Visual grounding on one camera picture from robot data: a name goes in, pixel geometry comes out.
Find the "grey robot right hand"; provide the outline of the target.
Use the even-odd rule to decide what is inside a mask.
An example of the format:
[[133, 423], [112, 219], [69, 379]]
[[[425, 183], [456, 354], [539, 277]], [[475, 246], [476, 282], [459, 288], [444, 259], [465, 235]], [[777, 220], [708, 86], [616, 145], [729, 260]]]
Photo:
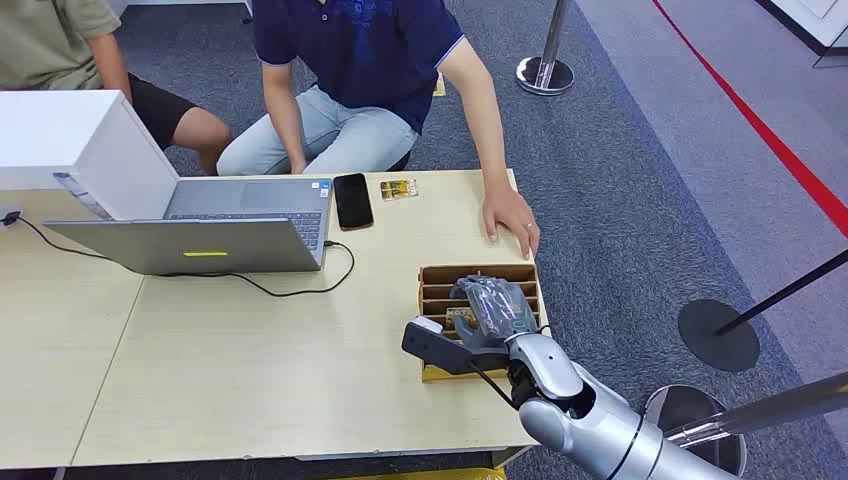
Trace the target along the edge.
[[459, 339], [470, 348], [495, 348], [517, 334], [536, 333], [538, 322], [529, 302], [516, 283], [503, 278], [469, 275], [450, 290], [451, 299], [469, 303], [476, 325], [450, 315]]

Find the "person's left hand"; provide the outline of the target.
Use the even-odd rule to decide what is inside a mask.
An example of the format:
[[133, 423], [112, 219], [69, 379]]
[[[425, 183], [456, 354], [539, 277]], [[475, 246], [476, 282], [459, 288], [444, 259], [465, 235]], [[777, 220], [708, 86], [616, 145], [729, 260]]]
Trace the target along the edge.
[[525, 259], [536, 255], [540, 228], [525, 199], [509, 185], [484, 187], [481, 215], [486, 236], [491, 243], [498, 238], [497, 226], [503, 225], [518, 240], [520, 252]]

